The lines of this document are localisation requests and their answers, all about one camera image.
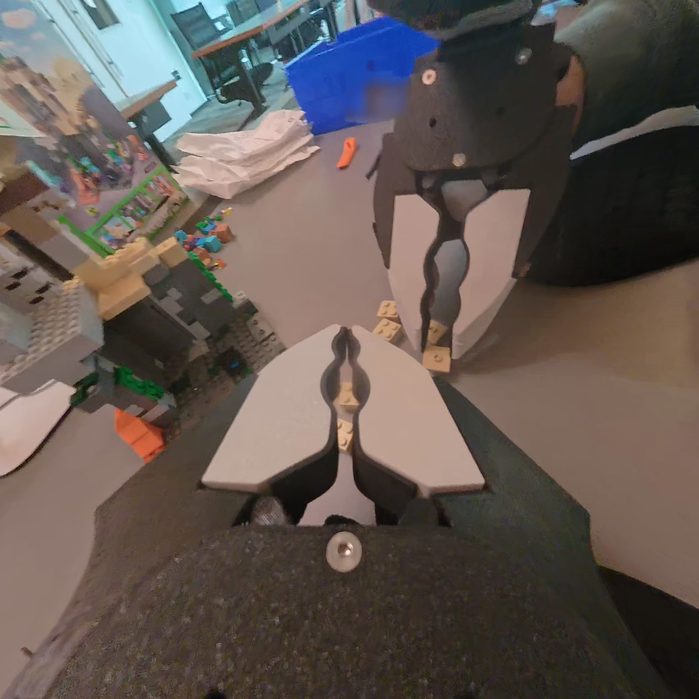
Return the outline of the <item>grey desk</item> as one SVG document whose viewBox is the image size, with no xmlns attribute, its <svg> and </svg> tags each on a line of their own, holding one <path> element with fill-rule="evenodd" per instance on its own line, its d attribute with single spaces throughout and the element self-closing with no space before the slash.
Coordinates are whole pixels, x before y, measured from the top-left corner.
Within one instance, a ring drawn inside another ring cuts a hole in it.
<svg viewBox="0 0 699 699">
<path fill-rule="evenodd" d="M 344 134 L 240 195 L 222 284 L 288 347 L 375 325 L 392 298 L 365 174 L 384 125 Z M 698 605 L 698 262 L 585 289 L 517 285 L 449 380 L 590 513 L 599 562 Z M 113 411 L 75 412 L 1 480 L 1 692 L 57 624 L 90 556 L 94 511 L 142 462 Z"/>
</svg>

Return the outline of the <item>person's right hand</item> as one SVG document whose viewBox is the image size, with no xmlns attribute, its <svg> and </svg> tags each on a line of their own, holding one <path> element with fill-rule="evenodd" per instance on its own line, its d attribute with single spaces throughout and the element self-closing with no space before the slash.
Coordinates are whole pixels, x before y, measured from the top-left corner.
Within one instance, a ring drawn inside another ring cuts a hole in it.
<svg viewBox="0 0 699 699">
<path fill-rule="evenodd" d="M 555 105 L 581 109 L 584 103 L 584 70 L 577 56 L 570 58 L 564 76 L 556 85 Z"/>
</svg>

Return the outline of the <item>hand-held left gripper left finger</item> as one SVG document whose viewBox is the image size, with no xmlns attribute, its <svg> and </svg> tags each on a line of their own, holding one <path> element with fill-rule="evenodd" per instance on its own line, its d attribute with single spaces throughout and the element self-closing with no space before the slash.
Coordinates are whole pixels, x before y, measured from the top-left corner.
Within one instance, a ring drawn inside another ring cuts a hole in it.
<svg viewBox="0 0 699 699">
<path fill-rule="evenodd" d="M 335 483 L 340 369 L 348 329 L 333 324 L 278 355 L 252 383 L 205 470 L 208 489 L 273 496 L 295 524 Z"/>
</svg>

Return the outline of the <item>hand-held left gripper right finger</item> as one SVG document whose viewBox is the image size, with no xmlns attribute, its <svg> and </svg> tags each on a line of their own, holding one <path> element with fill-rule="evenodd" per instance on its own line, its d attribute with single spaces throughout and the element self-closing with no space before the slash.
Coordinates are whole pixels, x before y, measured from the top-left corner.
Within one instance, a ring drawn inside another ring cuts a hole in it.
<svg viewBox="0 0 699 699">
<path fill-rule="evenodd" d="M 360 492 L 394 520 L 416 499 L 481 492 L 485 477 L 428 370 L 360 326 L 349 332 Z"/>
</svg>

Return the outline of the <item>grey toy brick building model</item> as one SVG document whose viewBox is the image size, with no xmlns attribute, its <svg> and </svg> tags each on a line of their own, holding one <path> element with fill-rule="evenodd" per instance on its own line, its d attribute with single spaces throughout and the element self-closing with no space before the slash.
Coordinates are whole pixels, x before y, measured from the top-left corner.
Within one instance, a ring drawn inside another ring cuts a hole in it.
<svg viewBox="0 0 699 699">
<path fill-rule="evenodd" d="M 20 207 L 26 182 L 11 179 L 1 214 Z M 42 220 L 14 222 L 18 230 L 1 220 L 1 387 L 22 396 L 49 382 L 74 389 L 22 466 L 74 410 L 114 407 L 173 435 L 284 352 L 249 298 L 224 289 L 175 238 L 139 237 L 101 258 Z"/>
</svg>

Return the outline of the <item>wood-edged office desk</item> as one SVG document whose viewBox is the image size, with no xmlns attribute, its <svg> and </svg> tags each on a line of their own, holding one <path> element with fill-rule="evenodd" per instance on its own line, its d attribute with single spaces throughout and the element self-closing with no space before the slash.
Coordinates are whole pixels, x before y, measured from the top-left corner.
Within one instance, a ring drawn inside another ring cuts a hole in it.
<svg viewBox="0 0 699 699">
<path fill-rule="evenodd" d="M 243 50 L 260 35 L 267 36 L 273 46 L 289 39 L 292 57 L 296 57 L 320 41 L 335 40 L 338 33 L 336 1 L 276 1 L 265 11 L 224 31 L 223 38 L 239 43 L 241 58 Z M 257 114 L 252 108 L 251 117 L 261 116 L 266 110 L 267 102 L 262 113 Z"/>
<path fill-rule="evenodd" d="M 170 114 L 162 104 L 162 98 L 176 87 L 177 81 L 169 80 L 115 104 L 121 116 L 134 127 L 140 139 L 150 147 L 170 173 L 174 171 L 175 163 L 155 132 L 171 121 Z"/>
</svg>

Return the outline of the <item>blue plastic bin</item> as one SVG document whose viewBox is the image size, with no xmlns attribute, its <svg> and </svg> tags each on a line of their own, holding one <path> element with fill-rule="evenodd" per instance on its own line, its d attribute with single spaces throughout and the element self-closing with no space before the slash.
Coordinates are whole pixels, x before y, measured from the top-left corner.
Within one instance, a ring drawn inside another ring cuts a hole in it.
<svg viewBox="0 0 699 699">
<path fill-rule="evenodd" d="M 415 62 L 438 41 L 381 17 L 320 42 L 284 68 L 314 135 L 395 119 Z"/>
</svg>

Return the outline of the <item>white paper bag pile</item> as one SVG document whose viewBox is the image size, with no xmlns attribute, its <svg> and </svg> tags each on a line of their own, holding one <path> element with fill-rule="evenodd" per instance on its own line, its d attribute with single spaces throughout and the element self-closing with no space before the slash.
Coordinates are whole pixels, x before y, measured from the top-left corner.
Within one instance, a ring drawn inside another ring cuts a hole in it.
<svg viewBox="0 0 699 699">
<path fill-rule="evenodd" d="M 275 110 L 254 129 L 184 134 L 173 177 L 180 187 L 232 200 L 319 151 L 305 113 Z"/>
</svg>

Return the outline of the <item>black office chair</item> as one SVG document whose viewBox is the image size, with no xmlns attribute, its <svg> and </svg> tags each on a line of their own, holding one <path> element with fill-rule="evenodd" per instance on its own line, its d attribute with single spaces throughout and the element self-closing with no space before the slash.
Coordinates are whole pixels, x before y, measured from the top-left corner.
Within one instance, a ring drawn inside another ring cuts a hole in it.
<svg viewBox="0 0 699 699">
<path fill-rule="evenodd" d="M 255 113 L 262 113 L 266 100 L 261 89 L 272 73 L 272 65 L 245 67 L 239 43 L 224 40 L 224 31 L 217 28 L 203 4 L 171 13 L 170 17 L 194 50 L 192 57 L 201 63 L 216 100 L 221 104 L 246 101 Z"/>
</svg>

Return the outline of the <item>person's right forearm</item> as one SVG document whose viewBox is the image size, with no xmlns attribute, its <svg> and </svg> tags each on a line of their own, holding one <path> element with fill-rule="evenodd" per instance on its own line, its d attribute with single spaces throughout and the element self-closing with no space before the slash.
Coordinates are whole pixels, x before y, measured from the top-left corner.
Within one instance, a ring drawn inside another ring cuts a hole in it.
<svg viewBox="0 0 699 699">
<path fill-rule="evenodd" d="M 583 71 L 573 150 L 658 112 L 698 106 L 697 1 L 588 1 L 555 41 Z"/>
</svg>

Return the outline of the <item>pile of small colourful bricks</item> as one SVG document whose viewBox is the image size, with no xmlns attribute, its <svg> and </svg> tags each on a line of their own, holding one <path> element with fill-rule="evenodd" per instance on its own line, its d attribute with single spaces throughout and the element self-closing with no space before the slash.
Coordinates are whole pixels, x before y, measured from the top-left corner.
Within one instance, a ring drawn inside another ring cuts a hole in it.
<svg viewBox="0 0 699 699">
<path fill-rule="evenodd" d="M 184 230 L 174 232 L 173 237 L 188 253 L 193 254 L 210 272 L 224 269 L 226 262 L 221 257 L 224 246 L 236 240 L 226 218 L 232 214 L 231 206 L 214 211 L 195 224 L 193 233 Z"/>
</svg>

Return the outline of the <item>white flat board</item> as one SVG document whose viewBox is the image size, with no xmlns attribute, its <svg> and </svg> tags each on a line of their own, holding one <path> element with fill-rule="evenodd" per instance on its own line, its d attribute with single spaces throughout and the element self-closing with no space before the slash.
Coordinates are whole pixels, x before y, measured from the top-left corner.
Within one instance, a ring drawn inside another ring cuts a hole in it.
<svg viewBox="0 0 699 699">
<path fill-rule="evenodd" d="M 26 396 L 1 388 L 1 476 L 27 461 L 70 407 L 74 392 L 49 382 Z"/>
</svg>

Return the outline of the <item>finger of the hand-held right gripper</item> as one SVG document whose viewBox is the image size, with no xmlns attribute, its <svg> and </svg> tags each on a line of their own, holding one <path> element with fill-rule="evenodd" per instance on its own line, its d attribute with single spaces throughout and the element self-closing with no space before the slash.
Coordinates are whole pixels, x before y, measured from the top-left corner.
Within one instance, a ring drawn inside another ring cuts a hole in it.
<svg viewBox="0 0 699 699">
<path fill-rule="evenodd" d="M 440 282 L 435 262 L 440 216 L 422 197 L 396 197 L 388 277 L 400 322 L 416 352 L 424 352 Z"/>
<path fill-rule="evenodd" d="M 451 328 L 452 359 L 461 358 L 485 335 L 515 284 L 514 262 L 529 197 L 529 189 L 497 191 L 466 216 L 467 271 Z"/>
</svg>

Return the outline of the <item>green toy set box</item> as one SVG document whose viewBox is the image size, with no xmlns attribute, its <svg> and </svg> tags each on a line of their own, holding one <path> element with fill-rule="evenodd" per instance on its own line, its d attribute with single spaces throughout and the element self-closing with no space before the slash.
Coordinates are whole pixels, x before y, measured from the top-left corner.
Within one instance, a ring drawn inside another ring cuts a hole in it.
<svg viewBox="0 0 699 699">
<path fill-rule="evenodd" d="M 1 2 L 1 190 L 101 257 L 153 239 L 187 196 L 39 1 Z"/>
</svg>

